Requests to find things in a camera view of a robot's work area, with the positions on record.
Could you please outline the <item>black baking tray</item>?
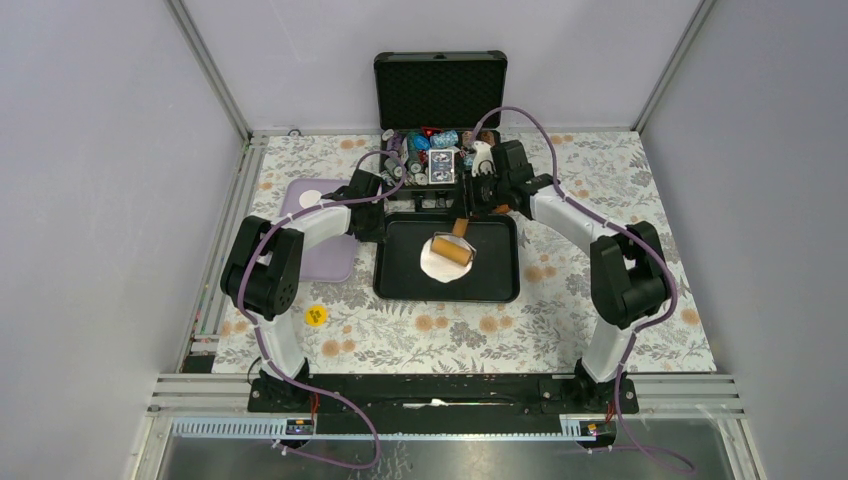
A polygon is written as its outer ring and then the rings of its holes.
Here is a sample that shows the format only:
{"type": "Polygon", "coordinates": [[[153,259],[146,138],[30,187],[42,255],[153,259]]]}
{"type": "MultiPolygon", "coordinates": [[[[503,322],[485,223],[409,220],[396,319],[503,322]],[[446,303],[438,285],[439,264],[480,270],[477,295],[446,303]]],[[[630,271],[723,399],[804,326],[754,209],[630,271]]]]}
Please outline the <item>black baking tray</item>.
{"type": "Polygon", "coordinates": [[[387,239],[377,246],[373,288],[389,300],[508,303],[520,292],[517,227],[512,218],[491,215],[473,220],[465,238],[476,249],[469,270],[441,282],[420,266],[426,243],[447,232],[453,220],[441,213],[392,213],[387,239]]]}

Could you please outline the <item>wooden rolling pin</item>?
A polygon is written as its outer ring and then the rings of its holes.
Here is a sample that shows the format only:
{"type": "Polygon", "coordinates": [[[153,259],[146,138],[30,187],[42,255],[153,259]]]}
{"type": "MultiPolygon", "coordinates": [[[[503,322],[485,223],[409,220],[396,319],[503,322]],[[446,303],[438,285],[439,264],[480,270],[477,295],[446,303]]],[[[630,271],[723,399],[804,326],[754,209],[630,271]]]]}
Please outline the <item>wooden rolling pin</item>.
{"type": "Polygon", "coordinates": [[[430,251],[459,266],[470,265],[476,251],[465,240],[468,225],[467,218],[459,218],[454,222],[450,232],[435,233],[431,239],[430,251]]]}

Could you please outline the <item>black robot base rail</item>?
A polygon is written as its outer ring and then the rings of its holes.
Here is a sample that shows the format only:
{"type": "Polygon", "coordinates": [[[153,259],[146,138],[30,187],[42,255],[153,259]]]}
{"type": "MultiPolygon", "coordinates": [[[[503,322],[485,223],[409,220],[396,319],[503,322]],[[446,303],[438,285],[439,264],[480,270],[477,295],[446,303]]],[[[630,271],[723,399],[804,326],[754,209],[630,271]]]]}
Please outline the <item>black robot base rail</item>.
{"type": "Polygon", "coordinates": [[[378,405],[499,405],[532,413],[601,414],[615,409],[613,383],[591,386],[554,374],[309,374],[299,379],[319,394],[265,373],[251,381],[251,413],[337,413],[349,408],[328,391],[366,410],[378,405]]]}

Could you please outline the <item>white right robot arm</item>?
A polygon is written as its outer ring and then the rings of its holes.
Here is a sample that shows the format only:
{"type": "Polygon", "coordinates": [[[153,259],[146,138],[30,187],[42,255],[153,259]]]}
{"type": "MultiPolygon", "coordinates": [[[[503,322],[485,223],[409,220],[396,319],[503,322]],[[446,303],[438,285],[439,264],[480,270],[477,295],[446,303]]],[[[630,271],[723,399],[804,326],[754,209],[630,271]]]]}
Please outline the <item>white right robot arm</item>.
{"type": "Polygon", "coordinates": [[[465,149],[462,207],[482,215],[507,206],[560,234],[585,253],[590,296],[600,320],[575,372],[575,402],[597,412],[613,398],[610,382],[622,376],[636,332],[676,298],[655,227],[648,222],[618,225],[568,195],[551,174],[537,174],[523,144],[465,149]]]}

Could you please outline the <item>white dough disc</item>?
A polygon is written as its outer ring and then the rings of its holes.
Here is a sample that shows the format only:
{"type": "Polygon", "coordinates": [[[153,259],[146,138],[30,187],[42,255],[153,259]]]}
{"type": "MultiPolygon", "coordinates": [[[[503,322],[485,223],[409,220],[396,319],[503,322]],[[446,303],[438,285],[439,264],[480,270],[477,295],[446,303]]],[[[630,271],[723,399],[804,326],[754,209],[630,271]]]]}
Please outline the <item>white dough disc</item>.
{"type": "Polygon", "coordinates": [[[476,249],[465,239],[450,233],[438,232],[423,244],[420,252],[420,268],[429,278],[447,284],[459,280],[470,273],[476,253],[476,249]],[[444,240],[456,245],[458,248],[467,250],[469,252],[468,263],[461,265],[433,251],[432,243],[434,240],[444,240]]]}

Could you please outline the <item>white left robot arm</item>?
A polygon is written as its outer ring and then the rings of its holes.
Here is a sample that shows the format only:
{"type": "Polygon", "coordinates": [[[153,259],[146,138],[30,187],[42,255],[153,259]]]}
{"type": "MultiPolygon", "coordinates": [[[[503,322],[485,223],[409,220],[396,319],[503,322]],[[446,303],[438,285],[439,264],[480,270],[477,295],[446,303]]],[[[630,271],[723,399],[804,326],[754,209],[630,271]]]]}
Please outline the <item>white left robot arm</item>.
{"type": "Polygon", "coordinates": [[[300,283],[302,257],[333,238],[378,242],[384,237],[380,176],[357,169],[348,184],[313,205],[277,220],[248,216],[240,224],[220,279],[220,289],[252,325],[262,371],[275,378],[272,398],[288,411],[309,401],[299,375],[308,361],[289,309],[300,283]]]}

